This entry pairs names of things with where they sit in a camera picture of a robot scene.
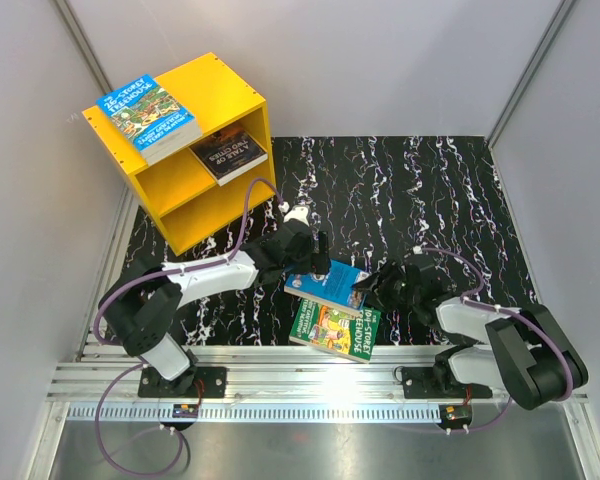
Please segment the blue paperback book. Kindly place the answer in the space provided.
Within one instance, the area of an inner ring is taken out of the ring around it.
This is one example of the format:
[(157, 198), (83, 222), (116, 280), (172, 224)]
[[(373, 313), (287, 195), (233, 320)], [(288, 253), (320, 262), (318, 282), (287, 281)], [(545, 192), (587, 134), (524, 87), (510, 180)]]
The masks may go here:
[(352, 317), (361, 317), (366, 295), (355, 291), (353, 285), (368, 277), (369, 274), (363, 270), (332, 260), (326, 275), (290, 275), (284, 292)]

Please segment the dark Tale of Two Cities book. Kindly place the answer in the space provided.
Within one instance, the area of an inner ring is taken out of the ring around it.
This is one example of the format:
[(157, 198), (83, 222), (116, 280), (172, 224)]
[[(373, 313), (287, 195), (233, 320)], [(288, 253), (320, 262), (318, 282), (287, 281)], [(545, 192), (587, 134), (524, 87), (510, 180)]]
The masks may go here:
[(238, 123), (226, 126), (190, 146), (219, 186), (224, 186), (268, 159), (268, 153)]

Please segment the blue 26-storey treehouse book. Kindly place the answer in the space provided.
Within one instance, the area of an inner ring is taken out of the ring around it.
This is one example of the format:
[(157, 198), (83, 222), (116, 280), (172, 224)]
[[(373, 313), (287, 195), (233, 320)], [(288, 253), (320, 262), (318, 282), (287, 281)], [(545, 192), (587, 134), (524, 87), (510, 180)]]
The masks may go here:
[(149, 166), (203, 135), (196, 116), (147, 74), (101, 97), (97, 106)]

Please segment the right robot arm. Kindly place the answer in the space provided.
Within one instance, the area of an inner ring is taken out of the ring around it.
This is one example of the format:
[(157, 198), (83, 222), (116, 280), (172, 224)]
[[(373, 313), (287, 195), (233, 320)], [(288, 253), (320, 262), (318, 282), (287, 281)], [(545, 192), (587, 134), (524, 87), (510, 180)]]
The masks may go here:
[(366, 305), (398, 312), (445, 334), (450, 348), (437, 354), (426, 387), (445, 397), (475, 389), (504, 390), (533, 410), (570, 397), (589, 381), (588, 369), (550, 310), (541, 304), (501, 307), (455, 292), (433, 260), (390, 261), (363, 283)]

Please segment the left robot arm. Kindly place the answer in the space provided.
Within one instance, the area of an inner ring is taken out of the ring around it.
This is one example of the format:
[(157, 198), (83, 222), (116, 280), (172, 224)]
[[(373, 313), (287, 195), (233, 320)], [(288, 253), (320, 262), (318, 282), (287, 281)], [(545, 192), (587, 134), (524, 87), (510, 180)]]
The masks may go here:
[(203, 380), (196, 356), (170, 334), (181, 307), (288, 278), (302, 294), (359, 314), (368, 277), (330, 258), (326, 232), (313, 233), (302, 221), (291, 219), (216, 257), (181, 263), (141, 259), (100, 300), (97, 316), (106, 320), (125, 352), (140, 359), (144, 369), (140, 396), (184, 398), (201, 393)]

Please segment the green 104-storey treehouse book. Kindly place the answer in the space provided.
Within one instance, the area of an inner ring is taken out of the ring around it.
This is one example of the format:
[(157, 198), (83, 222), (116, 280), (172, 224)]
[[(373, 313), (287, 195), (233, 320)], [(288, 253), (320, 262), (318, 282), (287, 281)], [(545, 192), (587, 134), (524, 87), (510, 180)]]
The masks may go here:
[(364, 308), (360, 317), (303, 299), (289, 340), (358, 363), (371, 360), (381, 313)]

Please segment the yellow wooden shelf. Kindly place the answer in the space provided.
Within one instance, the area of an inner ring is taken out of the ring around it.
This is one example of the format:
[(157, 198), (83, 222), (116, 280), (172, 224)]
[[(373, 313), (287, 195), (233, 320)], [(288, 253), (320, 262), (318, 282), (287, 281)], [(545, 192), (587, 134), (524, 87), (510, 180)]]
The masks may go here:
[[(216, 54), (209, 52), (156, 78), (195, 116), (209, 136), (238, 124), (271, 153), (271, 129), (265, 98)], [(127, 185), (151, 217), (174, 254), (181, 255), (272, 197), (273, 159), (218, 185), (190, 149), (149, 166), (97, 106), (83, 115)]]

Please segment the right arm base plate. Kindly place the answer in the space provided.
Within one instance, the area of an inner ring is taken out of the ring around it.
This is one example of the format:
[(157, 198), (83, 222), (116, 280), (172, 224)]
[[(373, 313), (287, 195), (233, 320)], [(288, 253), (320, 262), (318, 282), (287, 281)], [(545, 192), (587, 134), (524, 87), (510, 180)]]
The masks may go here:
[(438, 380), (433, 367), (398, 366), (393, 370), (393, 377), (403, 390), (408, 400), (432, 399), (491, 399), (493, 392), (489, 387), (477, 384), (454, 384)]

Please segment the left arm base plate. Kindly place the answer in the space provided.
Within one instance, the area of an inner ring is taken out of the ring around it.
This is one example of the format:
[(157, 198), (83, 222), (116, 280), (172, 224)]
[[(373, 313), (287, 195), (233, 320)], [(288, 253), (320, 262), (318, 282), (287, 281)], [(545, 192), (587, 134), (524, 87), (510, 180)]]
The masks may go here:
[(153, 367), (142, 370), (138, 387), (140, 398), (152, 399), (222, 399), (225, 396), (228, 369), (225, 367), (196, 367), (175, 380), (166, 380)]

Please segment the aluminium mounting rail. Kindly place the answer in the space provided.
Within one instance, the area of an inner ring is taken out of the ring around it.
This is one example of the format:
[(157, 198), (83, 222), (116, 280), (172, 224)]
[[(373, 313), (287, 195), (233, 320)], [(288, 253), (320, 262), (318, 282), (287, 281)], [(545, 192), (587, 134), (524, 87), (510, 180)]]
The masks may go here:
[[(306, 346), (192, 346), (201, 367), (227, 369), (223, 403), (400, 403), (399, 366), (429, 366), (444, 346), (377, 346), (355, 363)], [(74, 362), (57, 365), (48, 401), (95, 401), (138, 362), (120, 346), (88, 342)]]

